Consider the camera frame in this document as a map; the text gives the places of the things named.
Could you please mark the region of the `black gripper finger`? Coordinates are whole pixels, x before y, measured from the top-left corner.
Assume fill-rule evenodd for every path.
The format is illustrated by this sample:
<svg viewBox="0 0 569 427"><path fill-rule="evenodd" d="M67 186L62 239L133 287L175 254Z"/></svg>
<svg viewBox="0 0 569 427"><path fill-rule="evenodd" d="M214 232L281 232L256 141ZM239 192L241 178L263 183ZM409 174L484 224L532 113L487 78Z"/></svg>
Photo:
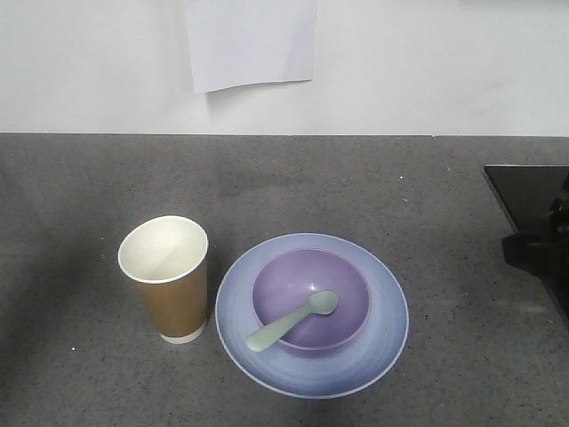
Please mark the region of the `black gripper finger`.
<svg viewBox="0 0 569 427"><path fill-rule="evenodd" d="M501 242L507 264L539 278L568 278L568 199L556 198L545 215Z"/></svg>

